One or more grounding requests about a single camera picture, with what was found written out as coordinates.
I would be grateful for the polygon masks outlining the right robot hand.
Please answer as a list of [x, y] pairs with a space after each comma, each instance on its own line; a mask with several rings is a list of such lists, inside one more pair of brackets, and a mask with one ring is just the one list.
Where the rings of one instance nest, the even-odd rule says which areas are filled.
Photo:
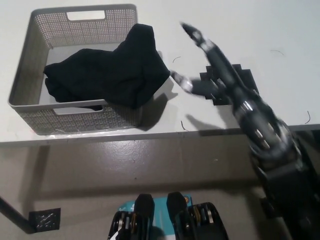
[[256, 95], [245, 87], [240, 76], [220, 48], [194, 26], [184, 22], [181, 22], [180, 25], [194, 44], [202, 49], [209, 64], [216, 72], [217, 80], [205, 83], [190, 79], [172, 70], [170, 76], [174, 81], [189, 94], [214, 98], [225, 95], [230, 99], [235, 110], [256, 111], [258, 109]]

